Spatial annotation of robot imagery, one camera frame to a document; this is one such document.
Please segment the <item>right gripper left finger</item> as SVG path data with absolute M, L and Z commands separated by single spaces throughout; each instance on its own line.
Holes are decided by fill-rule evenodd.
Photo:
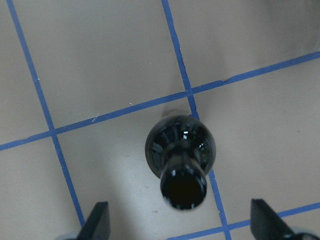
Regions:
M 107 201 L 97 202 L 84 226 L 81 228 L 78 240 L 108 240 L 110 237 L 110 214 Z

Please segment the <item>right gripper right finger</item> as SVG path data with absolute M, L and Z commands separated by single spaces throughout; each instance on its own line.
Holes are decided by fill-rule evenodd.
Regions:
M 263 199 L 250 205 L 250 231 L 256 240 L 292 240 L 295 233 Z

